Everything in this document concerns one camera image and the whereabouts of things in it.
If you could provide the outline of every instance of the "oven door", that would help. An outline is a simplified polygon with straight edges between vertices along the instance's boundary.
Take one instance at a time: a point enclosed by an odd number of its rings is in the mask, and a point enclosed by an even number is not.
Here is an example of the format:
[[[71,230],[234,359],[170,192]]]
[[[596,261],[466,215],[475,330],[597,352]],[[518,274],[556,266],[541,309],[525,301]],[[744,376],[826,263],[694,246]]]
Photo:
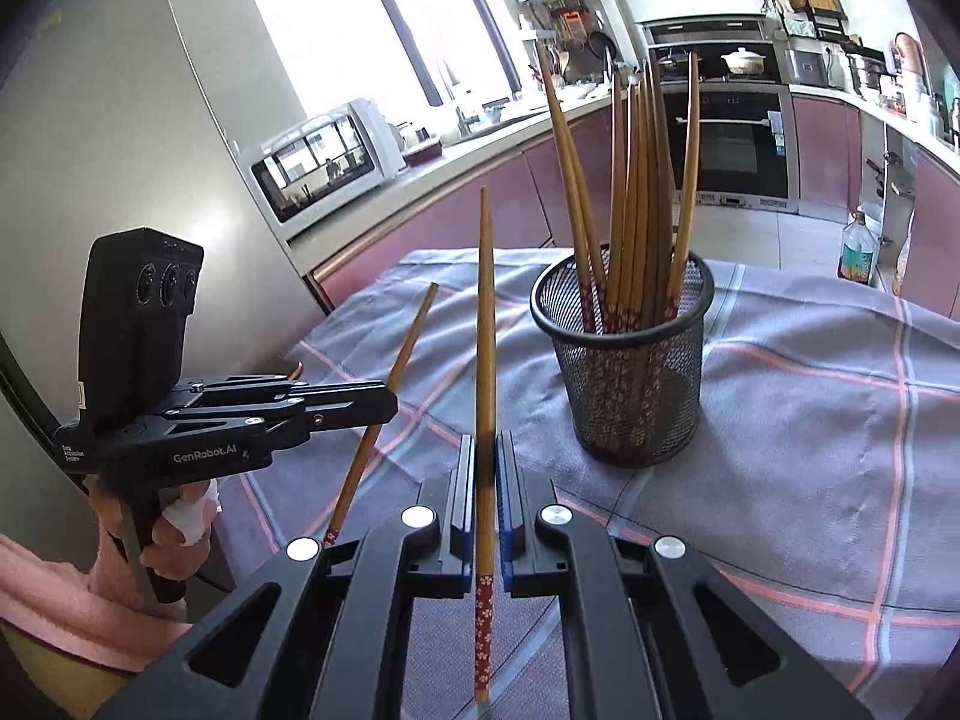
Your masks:
[[[665,103],[670,155],[677,187],[680,188],[683,186],[688,115],[685,90],[666,94]],[[783,200],[790,197],[784,116],[778,95],[701,93],[700,122],[700,176],[697,182],[700,193]]]

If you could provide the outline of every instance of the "oven handle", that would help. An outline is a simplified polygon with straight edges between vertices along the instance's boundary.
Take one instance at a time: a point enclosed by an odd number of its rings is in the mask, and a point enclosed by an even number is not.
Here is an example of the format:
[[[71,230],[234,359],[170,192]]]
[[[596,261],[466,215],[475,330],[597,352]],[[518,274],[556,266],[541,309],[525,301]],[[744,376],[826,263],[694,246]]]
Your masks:
[[[677,124],[686,124],[687,121],[677,117]],[[756,127],[770,127],[770,119],[700,119],[700,124],[755,124]]]

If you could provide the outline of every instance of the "black wire mesh cup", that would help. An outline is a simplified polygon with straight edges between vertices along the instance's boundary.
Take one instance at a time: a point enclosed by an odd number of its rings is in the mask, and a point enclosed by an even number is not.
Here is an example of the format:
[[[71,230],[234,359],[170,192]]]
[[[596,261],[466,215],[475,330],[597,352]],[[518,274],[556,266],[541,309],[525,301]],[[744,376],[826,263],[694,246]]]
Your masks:
[[[601,328],[595,290],[594,319]],[[704,314],[712,301],[713,275],[691,252],[675,319],[630,333],[584,333],[573,256],[536,279],[530,311],[553,341],[574,432],[590,455],[640,469],[662,463],[690,441],[700,420]]]

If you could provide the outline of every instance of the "plaid tablecloth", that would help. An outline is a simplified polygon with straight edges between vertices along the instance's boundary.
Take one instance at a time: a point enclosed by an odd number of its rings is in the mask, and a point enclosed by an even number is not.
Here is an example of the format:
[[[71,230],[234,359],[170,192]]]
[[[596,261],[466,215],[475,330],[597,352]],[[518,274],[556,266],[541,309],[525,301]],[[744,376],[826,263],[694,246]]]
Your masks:
[[[558,250],[496,253],[498,428],[563,502],[647,543],[711,559],[877,718],[915,704],[960,635],[960,324],[836,279],[710,263],[702,418],[654,469],[603,466],[528,298]],[[341,539],[409,505],[473,429],[476,252],[421,251],[290,352],[304,378],[386,379],[430,281],[440,294]],[[323,536],[360,431],[315,435],[224,481],[218,533],[238,581],[297,536]],[[568,716],[555,600],[496,589],[497,718]],[[477,717],[472,598],[416,604],[404,709]]]

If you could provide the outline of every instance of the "white countertop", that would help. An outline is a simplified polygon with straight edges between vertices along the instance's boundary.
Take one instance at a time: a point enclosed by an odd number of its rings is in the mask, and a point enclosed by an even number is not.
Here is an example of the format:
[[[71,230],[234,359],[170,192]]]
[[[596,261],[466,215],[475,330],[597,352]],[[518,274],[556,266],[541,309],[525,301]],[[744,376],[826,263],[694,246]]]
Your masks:
[[[853,105],[864,113],[878,119],[880,122],[893,127],[897,132],[904,135],[904,137],[909,138],[918,146],[922,146],[929,151],[948,167],[949,170],[953,170],[957,175],[960,175],[960,154],[954,153],[949,143],[932,137],[925,129],[920,127],[920,124],[915,124],[915,122],[911,122],[910,119],[904,119],[904,117],[898,116],[895,113],[891,113],[883,108],[878,108],[877,105],[867,103],[867,100],[858,97],[858,95],[852,95],[839,89],[824,89],[819,86],[800,86],[800,84],[792,83],[790,84],[790,91],[795,95],[842,100],[843,103]]]
[[[568,121],[573,121],[608,105],[609,96],[600,100],[578,100],[563,105],[563,112]],[[290,242],[296,271],[300,275],[308,274],[351,241],[429,191],[550,130],[550,114],[544,112],[485,137],[444,148],[439,159],[410,167],[391,182],[368,191],[297,235]]]

